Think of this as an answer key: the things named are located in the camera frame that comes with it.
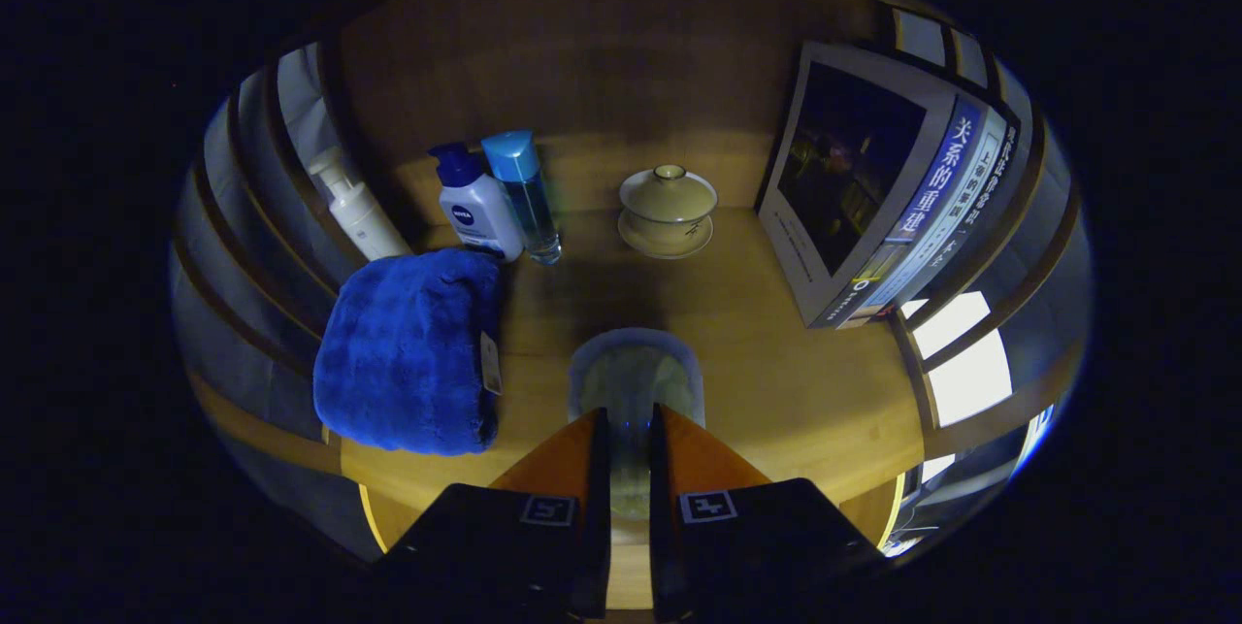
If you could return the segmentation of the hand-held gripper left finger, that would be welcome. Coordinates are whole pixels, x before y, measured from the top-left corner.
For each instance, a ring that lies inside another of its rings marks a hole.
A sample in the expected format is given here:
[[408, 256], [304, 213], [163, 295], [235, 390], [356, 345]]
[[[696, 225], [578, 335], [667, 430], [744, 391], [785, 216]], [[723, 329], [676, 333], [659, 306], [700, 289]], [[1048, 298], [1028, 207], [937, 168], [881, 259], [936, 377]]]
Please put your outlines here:
[[609, 413], [594, 409], [493, 485], [443, 489], [374, 568], [388, 619], [604, 618], [609, 465]]

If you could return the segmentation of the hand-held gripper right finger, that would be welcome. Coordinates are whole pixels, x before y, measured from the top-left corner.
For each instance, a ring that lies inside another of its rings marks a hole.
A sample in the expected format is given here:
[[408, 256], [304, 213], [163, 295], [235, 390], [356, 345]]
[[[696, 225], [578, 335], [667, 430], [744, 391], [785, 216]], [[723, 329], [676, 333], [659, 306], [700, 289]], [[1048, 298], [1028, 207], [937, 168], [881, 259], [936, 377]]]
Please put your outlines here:
[[768, 479], [662, 404], [648, 446], [656, 622], [792, 622], [836, 580], [881, 571], [881, 549], [810, 479]]

